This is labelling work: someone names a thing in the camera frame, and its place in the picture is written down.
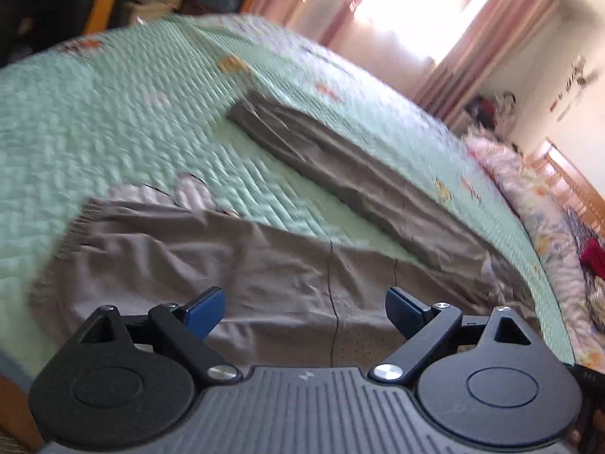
quilted fabric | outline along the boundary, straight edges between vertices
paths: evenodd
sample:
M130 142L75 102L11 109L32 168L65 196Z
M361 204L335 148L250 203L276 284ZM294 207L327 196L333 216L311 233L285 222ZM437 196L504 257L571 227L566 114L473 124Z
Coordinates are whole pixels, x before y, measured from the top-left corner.
M464 145L394 90L254 17L173 17L99 39L94 52L51 50L0 72L0 346L28 371L56 349L23 291L84 198L110 186L170 191L178 173L193 173L222 208L413 260L225 119L250 87L320 119L491 241L527 280L547 344L573 361L520 222Z

bed sheet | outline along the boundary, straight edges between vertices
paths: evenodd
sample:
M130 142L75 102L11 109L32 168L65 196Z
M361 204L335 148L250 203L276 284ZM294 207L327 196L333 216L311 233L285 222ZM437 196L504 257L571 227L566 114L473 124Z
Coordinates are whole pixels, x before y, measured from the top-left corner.
M171 17L98 39L0 72L0 346L30 373L56 348L25 289L80 204L110 186L170 191L178 173L193 173L219 206L250 219L414 260L225 119L251 87L321 120L494 244L527 281L547 344L573 362L522 225L464 145L394 90L256 17Z

black device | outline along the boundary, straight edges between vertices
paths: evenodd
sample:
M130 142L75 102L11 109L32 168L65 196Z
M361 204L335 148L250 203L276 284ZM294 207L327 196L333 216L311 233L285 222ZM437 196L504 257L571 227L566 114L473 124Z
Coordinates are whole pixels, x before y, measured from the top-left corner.
M101 306L31 388L42 453L572 452L562 439L580 389L513 310L464 316L398 288L385 305L407 341L367 377L356 367L244 377L203 341L225 314L218 288L146 316Z

wooden bed frame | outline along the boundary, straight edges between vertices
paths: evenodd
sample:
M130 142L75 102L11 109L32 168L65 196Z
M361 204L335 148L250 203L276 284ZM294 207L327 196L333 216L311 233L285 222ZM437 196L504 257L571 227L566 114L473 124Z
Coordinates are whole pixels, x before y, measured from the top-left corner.
M596 233L605 235L605 200L552 141L545 139L526 162L563 205L573 208Z

bed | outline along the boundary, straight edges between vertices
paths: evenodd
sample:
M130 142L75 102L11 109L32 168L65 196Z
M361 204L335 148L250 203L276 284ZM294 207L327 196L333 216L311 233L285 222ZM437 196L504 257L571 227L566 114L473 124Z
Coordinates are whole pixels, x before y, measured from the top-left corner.
M31 376L56 345L26 309L26 289L82 202L111 186L143 183L170 192L177 174L192 173L222 209L416 260L226 120L252 88L320 118L493 244L527 282L547 345L562 362L576 363L525 228L443 123L346 60L263 19L210 16L113 31L0 72L0 348ZM600 230L603 200L556 147L548 143L530 159Z

